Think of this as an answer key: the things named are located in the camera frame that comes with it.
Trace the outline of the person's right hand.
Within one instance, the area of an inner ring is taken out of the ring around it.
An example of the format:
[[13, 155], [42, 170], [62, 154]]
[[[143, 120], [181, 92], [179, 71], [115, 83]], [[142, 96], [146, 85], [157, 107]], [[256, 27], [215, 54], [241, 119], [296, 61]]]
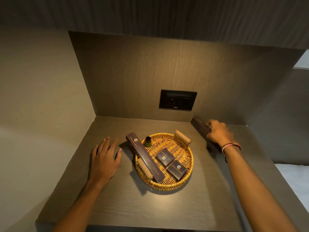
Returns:
[[211, 128], [211, 132], [207, 134], [207, 138], [214, 143], [217, 143], [220, 148], [228, 145], [239, 145], [235, 140], [233, 133], [226, 127], [225, 123], [218, 120], [209, 120], [207, 126]]

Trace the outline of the person's left hand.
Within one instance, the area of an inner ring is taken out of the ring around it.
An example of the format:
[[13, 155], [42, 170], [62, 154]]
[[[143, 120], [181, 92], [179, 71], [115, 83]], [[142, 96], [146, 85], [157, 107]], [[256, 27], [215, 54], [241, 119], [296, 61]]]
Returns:
[[118, 140], [109, 144], [109, 149], [105, 155], [102, 154], [102, 142], [98, 145], [96, 157], [91, 159], [90, 178], [88, 183], [103, 188], [114, 176], [118, 167], [114, 166], [114, 151]]

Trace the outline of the long dark brown box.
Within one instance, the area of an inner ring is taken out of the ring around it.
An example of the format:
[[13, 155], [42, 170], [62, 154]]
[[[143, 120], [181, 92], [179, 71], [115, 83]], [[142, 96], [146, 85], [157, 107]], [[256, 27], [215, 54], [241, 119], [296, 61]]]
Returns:
[[197, 130], [197, 132], [205, 139], [207, 143], [207, 149], [210, 152], [221, 153], [220, 146], [207, 138], [207, 135], [211, 133], [211, 128], [206, 125], [199, 117], [194, 116], [191, 121], [191, 125]]
[[165, 179], [165, 175], [160, 170], [159, 166], [155, 163], [151, 155], [147, 152], [137, 135], [132, 132], [126, 136], [126, 139], [132, 144], [136, 153], [141, 157], [145, 165], [148, 167], [149, 171], [154, 176], [155, 181], [157, 183], [161, 183]]

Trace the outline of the person's left forearm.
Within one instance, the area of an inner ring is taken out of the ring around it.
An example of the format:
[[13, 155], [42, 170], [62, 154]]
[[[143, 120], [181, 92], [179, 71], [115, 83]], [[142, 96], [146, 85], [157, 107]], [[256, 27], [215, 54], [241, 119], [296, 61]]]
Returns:
[[109, 179], [89, 180], [82, 195], [51, 232], [85, 232], [95, 201], [108, 182]]

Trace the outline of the person's right forearm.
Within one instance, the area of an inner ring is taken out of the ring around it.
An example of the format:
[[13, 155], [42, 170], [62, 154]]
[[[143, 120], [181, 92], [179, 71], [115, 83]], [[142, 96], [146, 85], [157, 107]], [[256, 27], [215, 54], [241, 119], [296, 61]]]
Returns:
[[253, 232], [298, 232], [286, 211], [246, 162], [238, 145], [228, 145], [222, 150]]

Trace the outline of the round wicker basket tray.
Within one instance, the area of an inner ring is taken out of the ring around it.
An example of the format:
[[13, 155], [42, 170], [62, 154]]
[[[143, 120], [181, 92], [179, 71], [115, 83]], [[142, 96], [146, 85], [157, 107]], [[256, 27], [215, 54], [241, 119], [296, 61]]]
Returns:
[[[157, 183], [154, 177], [151, 179], [146, 176], [138, 164], [138, 154], [135, 154], [135, 168], [140, 179], [149, 187], [159, 191], [172, 191], [182, 187], [191, 176], [193, 170], [193, 154], [188, 146], [191, 143], [191, 140], [178, 130], [176, 130], [175, 134], [155, 133], [150, 135], [150, 138], [152, 145], [149, 148], [146, 147], [146, 150], [158, 165], [159, 169], [163, 172], [165, 178], [161, 183]], [[167, 149], [168, 152], [175, 157], [175, 159], [166, 166], [164, 166], [162, 161], [159, 161], [156, 157], [156, 155], [163, 149]], [[185, 168], [184, 174], [179, 180], [172, 175], [171, 171], [168, 171], [168, 167], [176, 160]]]

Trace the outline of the small dark brown box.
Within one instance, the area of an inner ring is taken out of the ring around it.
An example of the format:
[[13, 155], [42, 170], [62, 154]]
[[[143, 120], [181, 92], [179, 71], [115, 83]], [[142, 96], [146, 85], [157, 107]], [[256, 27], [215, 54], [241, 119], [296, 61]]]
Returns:
[[167, 168], [169, 164], [171, 164], [175, 160], [175, 156], [168, 151], [167, 148], [164, 148], [158, 154], [156, 154], [155, 158], [163, 165], [163, 167]]
[[166, 170], [176, 182], [179, 182], [187, 173], [187, 168], [176, 159], [169, 164]]

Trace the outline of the white bed sheet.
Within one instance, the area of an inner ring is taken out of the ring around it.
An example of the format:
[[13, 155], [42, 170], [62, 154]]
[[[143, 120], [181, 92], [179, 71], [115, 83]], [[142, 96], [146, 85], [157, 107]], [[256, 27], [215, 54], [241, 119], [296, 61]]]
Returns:
[[309, 212], [309, 166], [275, 164], [284, 179]]

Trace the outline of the black wall socket panel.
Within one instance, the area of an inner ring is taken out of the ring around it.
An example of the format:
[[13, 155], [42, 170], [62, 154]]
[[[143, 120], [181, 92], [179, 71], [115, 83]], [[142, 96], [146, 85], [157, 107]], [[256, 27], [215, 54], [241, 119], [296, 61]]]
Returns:
[[191, 111], [197, 92], [161, 90], [159, 108]]

